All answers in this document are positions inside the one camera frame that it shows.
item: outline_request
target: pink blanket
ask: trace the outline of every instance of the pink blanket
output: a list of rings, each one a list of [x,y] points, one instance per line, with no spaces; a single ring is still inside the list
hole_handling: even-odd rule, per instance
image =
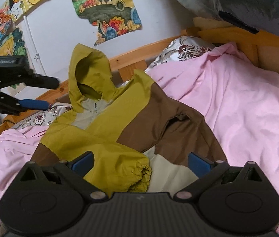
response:
[[[47,126],[9,129],[0,135],[0,199],[10,183],[29,161]]]
[[[256,161],[279,194],[277,73],[253,66],[228,43],[148,74],[169,97],[204,115],[231,166]]]

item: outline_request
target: screw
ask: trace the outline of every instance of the screw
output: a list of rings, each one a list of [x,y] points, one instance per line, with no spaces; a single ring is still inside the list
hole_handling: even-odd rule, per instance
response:
[[[90,197],[94,200],[101,200],[105,198],[105,193],[103,191],[94,191],[90,193]]]
[[[187,200],[190,199],[192,197],[191,192],[188,191],[180,191],[176,194],[177,198],[181,199],[181,200]]]

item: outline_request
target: pillow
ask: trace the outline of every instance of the pillow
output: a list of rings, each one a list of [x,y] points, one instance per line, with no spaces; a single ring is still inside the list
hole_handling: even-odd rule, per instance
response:
[[[23,129],[28,126],[49,126],[55,118],[70,111],[72,105],[69,103],[60,103],[56,102],[50,105],[50,108],[47,111],[39,111],[32,116],[27,117],[26,119],[16,123],[13,127],[14,129]]]
[[[186,61],[192,58],[200,57],[206,52],[212,51],[215,45],[203,41],[198,37],[182,36],[172,40],[166,49],[148,66],[145,72],[153,67],[169,61]]]

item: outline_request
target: white wall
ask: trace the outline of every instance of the white wall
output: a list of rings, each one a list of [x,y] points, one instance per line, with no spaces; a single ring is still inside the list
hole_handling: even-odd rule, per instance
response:
[[[142,21],[142,30],[109,40],[96,48],[108,58],[137,47],[180,34],[193,25],[193,15],[175,0],[133,0]],[[28,24],[41,62],[48,76],[68,78],[68,66],[76,44],[93,47],[97,28],[80,19],[71,0],[48,0],[32,11]],[[34,99],[46,89],[26,87],[19,99]]]

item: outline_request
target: wooden bed frame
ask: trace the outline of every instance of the wooden bed frame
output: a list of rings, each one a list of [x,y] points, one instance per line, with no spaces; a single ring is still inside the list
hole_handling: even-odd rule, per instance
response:
[[[238,49],[245,53],[255,66],[279,73],[278,36],[265,31],[260,31],[258,34],[254,35],[237,27],[226,27],[226,23],[224,22],[200,18],[195,19],[194,25],[196,27],[183,30],[181,35],[200,37],[214,44],[236,42]],[[147,68],[145,60],[157,56],[177,37],[179,36],[148,44],[136,50],[111,58],[111,70],[118,71],[123,81],[130,80],[134,69],[145,70]],[[49,90],[39,96],[37,100],[46,100],[49,103],[54,103],[56,99],[67,93],[68,80],[62,82],[57,90]],[[36,111],[26,111],[20,113],[19,116],[9,115],[5,117],[3,123],[0,125],[0,134],[13,126],[14,123],[18,123],[34,113],[36,113]]]

